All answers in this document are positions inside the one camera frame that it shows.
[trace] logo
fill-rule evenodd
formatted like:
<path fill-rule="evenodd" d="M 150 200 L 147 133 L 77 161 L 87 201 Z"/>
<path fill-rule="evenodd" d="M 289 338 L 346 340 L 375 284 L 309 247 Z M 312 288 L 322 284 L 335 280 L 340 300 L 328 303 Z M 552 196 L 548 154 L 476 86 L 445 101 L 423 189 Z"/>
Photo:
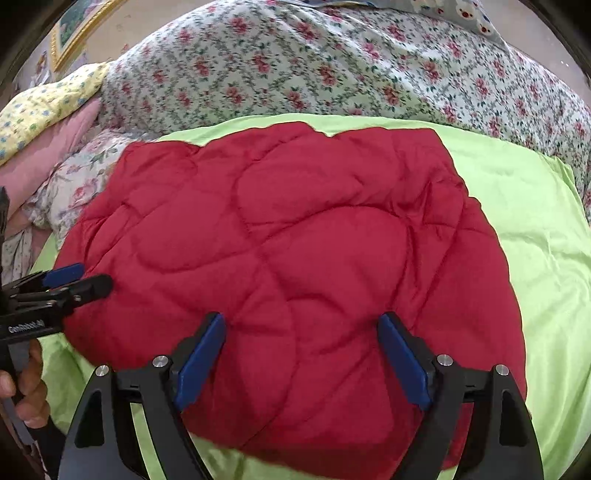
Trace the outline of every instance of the logo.
<path fill-rule="evenodd" d="M 27 330 L 36 330 L 45 326 L 43 320 L 37 320 L 31 323 L 20 323 L 14 327 L 8 327 L 10 333 L 26 332 Z"/>

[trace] silver bolt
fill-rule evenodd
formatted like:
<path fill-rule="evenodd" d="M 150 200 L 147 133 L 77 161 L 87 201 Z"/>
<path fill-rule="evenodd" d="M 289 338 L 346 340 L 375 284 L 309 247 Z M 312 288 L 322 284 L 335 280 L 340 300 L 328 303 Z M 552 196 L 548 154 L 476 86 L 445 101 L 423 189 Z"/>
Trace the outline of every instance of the silver bolt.
<path fill-rule="evenodd" d="M 437 362 L 439 363 L 439 365 L 449 367 L 453 363 L 453 358 L 443 353 L 442 355 L 437 356 Z"/>
<path fill-rule="evenodd" d="M 96 367 L 95 375 L 97 377 L 104 377 L 107 373 L 109 373 L 109 367 L 107 365 L 101 365 L 100 367 Z"/>
<path fill-rule="evenodd" d="M 499 375 L 502 375 L 503 377 L 506 377 L 507 375 L 509 375 L 509 367 L 503 364 L 497 365 L 495 367 L 496 372 Z"/>
<path fill-rule="evenodd" d="M 152 360 L 152 365 L 156 368 L 166 367 L 168 364 L 168 357 L 166 355 L 159 355 L 154 360 Z"/>

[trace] floral pillow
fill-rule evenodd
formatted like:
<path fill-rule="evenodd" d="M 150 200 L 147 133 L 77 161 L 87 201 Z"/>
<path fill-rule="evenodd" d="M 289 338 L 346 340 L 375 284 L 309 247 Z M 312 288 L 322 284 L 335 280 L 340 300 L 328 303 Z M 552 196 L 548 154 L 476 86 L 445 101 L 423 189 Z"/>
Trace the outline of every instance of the floral pillow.
<path fill-rule="evenodd" d="M 375 8 L 393 8 L 427 17 L 446 20 L 466 30 L 483 35 L 506 48 L 499 32 L 486 15 L 480 0 L 284 0 L 287 3 L 308 7 L 336 7 L 339 5 L 368 5 Z"/>

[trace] gold picture frame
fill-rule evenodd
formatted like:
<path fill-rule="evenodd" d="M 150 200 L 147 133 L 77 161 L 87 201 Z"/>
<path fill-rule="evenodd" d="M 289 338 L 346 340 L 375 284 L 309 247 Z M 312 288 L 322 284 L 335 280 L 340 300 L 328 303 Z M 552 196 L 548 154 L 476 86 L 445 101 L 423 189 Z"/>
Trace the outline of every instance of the gold picture frame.
<path fill-rule="evenodd" d="M 78 0 L 51 30 L 51 67 L 59 72 L 92 31 L 125 0 Z"/>

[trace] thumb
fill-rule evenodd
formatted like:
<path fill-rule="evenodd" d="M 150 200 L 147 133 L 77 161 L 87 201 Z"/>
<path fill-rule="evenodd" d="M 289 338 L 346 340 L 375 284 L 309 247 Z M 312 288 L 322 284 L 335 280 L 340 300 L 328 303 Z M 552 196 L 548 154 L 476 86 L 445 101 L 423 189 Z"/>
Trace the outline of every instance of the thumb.
<path fill-rule="evenodd" d="M 10 398 L 17 393 L 17 388 L 12 381 L 12 377 L 0 371 L 0 398 Z"/>

